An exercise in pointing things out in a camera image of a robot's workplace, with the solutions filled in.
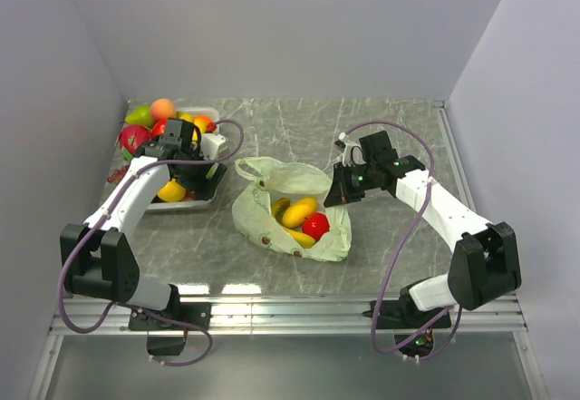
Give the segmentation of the shiny red fake apple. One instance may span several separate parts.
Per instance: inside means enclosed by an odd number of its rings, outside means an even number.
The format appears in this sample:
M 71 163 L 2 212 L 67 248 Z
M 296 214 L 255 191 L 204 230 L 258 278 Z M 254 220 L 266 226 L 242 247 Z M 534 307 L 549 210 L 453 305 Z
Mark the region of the shiny red fake apple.
M 304 234 L 319 241 L 330 230 L 330 223 L 322 212 L 315 212 L 304 222 L 301 229 Z

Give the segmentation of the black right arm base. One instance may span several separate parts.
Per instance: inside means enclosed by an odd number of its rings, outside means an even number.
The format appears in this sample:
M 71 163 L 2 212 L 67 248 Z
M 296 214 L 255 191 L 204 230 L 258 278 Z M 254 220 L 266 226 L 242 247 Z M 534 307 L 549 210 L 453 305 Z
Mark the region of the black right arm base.
M 442 307 L 432 310 L 419 311 L 412 302 L 404 303 L 403 297 L 398 300 L 385 300 L 381 304 L 377 328 L 379 330 L 417 330 L 425 325 L 430 319 L 436 317 Z M 450 314 L 447 313 L 435 320 L 435 322 L 422 331 L 399 352 L 406 357 L 424 358 L 433 353 L 435 347 L 434 329 L 451 327 Z

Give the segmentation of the large yellow banana bunch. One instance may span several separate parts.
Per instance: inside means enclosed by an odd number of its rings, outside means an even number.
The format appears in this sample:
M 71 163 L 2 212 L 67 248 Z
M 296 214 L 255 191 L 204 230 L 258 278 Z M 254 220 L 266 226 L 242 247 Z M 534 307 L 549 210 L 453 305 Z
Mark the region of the large yellow banana bunch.
M 302 248 L 304 248 L 304 249 L 312 248 L 316 243 L 316 240 L 314 238 L 312 238 L 311 236 L 309 236 L 303 232 L 295 231 L 293 229 L 289 229 L 289 228 L 285 227 L 282 224 L 282 221 L 278 218 L 278 214 L 280 212 L 283 212 L 284 210 L 286 210 L 289 206 L 290 206 L 290 199 L 281 198 L 281 199 L 277 200 L 276 202 L 274 202 L 271 205 L 272 217 L 275 219 L 275 222 L 279 226 L 281 226 L 282 229 L 286 233 L 288 233 Z

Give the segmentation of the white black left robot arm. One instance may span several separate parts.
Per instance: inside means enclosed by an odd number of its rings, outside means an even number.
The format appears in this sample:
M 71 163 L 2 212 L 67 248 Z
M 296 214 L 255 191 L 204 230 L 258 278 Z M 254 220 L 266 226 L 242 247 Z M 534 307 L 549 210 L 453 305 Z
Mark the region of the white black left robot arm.
M 65 293 L 105 299 L 150 311 L 160 328 L 177 326 L 183 310 L 178 289 L 140 273 L 130 239 L 168 182 L 198 200 L 211 200 L 226 171 L 222 159 L 203 150 L 199 127 L 168 119 L 162 135 L 137 148 L 127 173 L 99 209 L 82 224 L 63 229 L 57 300 L 62 302 Z

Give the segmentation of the yellow fake lemon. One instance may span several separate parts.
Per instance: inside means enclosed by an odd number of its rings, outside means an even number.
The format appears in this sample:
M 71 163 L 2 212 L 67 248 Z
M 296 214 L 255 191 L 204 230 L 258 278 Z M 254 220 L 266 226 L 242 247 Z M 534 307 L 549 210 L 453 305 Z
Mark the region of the yellow fake lemon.
M 157 197 L 167 203 L 182 201 L 187 194 L 187 189 L 181 186 L 175 179 L 169 180 L 163 188 L 161 188 Z

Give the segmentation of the pale green avocado plastic bag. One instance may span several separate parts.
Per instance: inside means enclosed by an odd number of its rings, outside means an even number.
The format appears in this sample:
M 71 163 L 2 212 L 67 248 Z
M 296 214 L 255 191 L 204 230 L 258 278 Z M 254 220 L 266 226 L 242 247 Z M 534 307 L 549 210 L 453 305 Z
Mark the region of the pale green avocado plastic bag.
M 324 206 L 331 179 L 323 171 L 309 164 L 271 157 L 238 159 L 235 168 L 239 176 L 249 181 L 232 205 L 233 221 L 242 235 L 259 247 L 305 259 L 338 262 L 347 258 L 352 244 L 349 214 L 344 206 Z M 271 214 L 271 205 L 277 200 L 288 198 L 291 204 L 305 197 L 318 200 L 317 212 L 322 212 L 330 223 L 330 230 L 310 249 L 302 248 Z M 302 232 L 301 227 L 293 230 Z

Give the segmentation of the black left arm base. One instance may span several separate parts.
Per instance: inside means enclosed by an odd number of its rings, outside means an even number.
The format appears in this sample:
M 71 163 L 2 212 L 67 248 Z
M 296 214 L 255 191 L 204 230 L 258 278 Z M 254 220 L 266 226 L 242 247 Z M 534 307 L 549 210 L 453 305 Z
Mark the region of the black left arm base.
M 164 366 L 189 366 L 206 358 L 213 348 L 213 337 L 208 332 L 210 315 L 208 303 L 178 302 L 164 310 L 133 308 L 128 329 L 146 334 L 146 349 L 151 360 Z M 195 333 L 206 338 L 205 350 L 189 361 L 176 361 Z

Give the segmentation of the dark red fake plum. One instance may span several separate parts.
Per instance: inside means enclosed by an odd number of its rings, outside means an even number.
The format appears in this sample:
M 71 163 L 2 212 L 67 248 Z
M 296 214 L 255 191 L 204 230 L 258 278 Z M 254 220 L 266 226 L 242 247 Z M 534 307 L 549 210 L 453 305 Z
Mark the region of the dark red fake plum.
M 198 196 L 193 191 L 187 191 L 186 195 L 182 199 L 182 201 L 195 201 L 198 200 Z

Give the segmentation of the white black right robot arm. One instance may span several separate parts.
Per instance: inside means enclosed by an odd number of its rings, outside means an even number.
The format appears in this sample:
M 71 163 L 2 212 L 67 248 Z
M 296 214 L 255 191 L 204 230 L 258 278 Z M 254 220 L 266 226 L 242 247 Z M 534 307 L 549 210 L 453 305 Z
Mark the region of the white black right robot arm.
M 416 157 L 400 156 L 385 131 L 359 141 L 341 133 L 335 144 L 342 156 L 333 166 L 325 207 L 358 202 L 369 190 L 386 190 L 419 213 L 451 251 L 447 273 L 408 287 L 409 298 L 399 304 L 404 324 L 418 327 L 438 307 L 473 310 L 520 288 L 517 238 L 507 223 L 493 224 L 462 204 Z

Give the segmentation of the orange fake peach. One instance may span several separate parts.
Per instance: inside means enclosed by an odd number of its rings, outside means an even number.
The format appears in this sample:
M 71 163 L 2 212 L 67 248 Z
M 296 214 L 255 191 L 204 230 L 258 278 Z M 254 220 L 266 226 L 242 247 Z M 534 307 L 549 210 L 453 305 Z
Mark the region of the orange fake peach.
M 177 115 L 175 104 L 168 98 L 161 98 L 150 105 L 150 116 L 154 122 L 167 118 L 174 118 Z

